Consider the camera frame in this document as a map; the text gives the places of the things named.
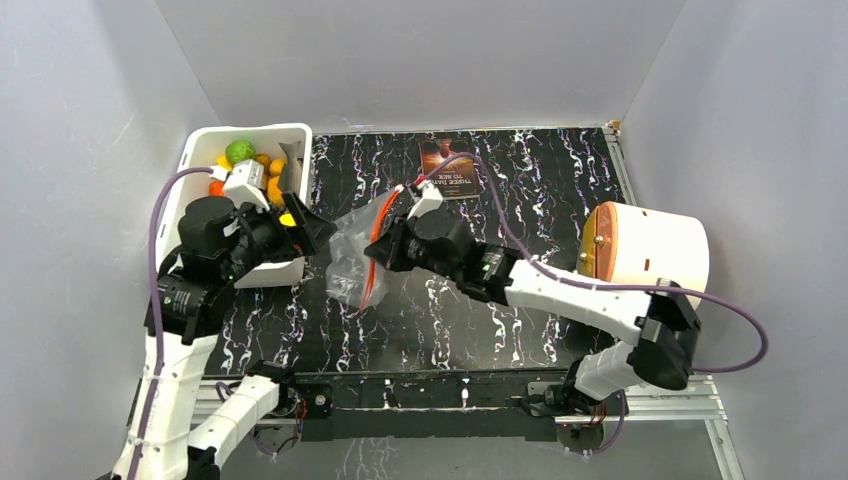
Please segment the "green round fruit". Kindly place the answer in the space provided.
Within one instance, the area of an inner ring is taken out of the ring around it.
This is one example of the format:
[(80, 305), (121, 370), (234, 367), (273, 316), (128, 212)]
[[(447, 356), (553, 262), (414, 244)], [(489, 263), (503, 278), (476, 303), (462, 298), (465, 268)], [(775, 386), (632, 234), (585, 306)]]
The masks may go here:
[(257, 155), (254, 145), (248, 140), (236, 140), (225, 148), (225, 158), (231, 166), (246, 160), (253, 160)]

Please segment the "grey toy fish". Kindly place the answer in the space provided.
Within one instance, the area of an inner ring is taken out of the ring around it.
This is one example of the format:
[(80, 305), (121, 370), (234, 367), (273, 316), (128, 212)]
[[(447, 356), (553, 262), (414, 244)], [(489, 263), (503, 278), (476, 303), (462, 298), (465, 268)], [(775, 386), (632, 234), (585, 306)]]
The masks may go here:
[(300, 192), (301, 180), (303, 174), (303, 152), (302, 141), (291, 143), (279, 143), (281, 151), (285, 154), (286, 164), (280, 174), (279, 186), (284, 192)]

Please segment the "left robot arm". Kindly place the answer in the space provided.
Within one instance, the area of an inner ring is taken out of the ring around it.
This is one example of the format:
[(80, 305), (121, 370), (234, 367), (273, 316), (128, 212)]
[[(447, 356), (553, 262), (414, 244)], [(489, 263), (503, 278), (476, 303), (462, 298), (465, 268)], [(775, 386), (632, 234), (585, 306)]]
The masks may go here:
[(232, 306), (235, 285), (263, 263), (314, 256), (336, 225), (292, 193), (279, 209), (236, 206), (225, 197), (190, 202), (177, 224), (179, 244), (153, 274), (145, 320), (146, 360), (122, 453), (110, 479), (217, 479), (268, 414), (294, 411), (294, 371), (259, 361), (198, 427), (192, 425), (207, 360)]

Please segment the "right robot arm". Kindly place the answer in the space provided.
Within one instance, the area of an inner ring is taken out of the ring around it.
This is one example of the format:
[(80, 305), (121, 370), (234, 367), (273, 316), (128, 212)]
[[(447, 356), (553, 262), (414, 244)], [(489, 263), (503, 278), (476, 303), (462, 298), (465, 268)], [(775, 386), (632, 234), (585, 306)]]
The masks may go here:
[(516, 249), (472, 236), (445, 210), (408, 219), (395, 215), (364, 249), (393, 272), (424, 269), (482, 303), (555, 314), (607, 332), (616, 343), (574, 361), (561, 385), (528, 387), (514, 405), (538, 416), (589, 414), (634, 385), (687, 388), (701, 323), (679, 286), (664, 279), (646, 291), (549, 269)]

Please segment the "clear zip top bag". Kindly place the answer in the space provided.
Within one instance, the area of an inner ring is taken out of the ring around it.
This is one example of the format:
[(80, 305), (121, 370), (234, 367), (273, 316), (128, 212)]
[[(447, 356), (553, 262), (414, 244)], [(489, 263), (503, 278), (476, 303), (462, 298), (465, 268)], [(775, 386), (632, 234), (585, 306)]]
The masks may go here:
[(400, 203), (398, 197), (404, 190), (398, 185), (335, 221), (337, 231), (330, 239), (331, 263), (325, 276), (326, 293), (331, 298), (359, 311), (382, 301), (388, 290), (385, 269), (364, 250), (374, 242), (375, 225), (379, 225), (380, 236), (389, 222), (388, 215), (379, 216), (384, 205), (390, 198), (394, 198), (393, 205)]

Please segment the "yellow pear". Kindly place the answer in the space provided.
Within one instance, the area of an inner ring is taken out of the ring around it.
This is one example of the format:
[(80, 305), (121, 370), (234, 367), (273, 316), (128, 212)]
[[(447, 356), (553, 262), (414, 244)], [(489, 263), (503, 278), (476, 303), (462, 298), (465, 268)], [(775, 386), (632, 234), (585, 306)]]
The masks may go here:
[(282, 214), (279, 217), (279, 222), (284, 227), (295, 227), (297, 225), (297, 222), (291, 213)]

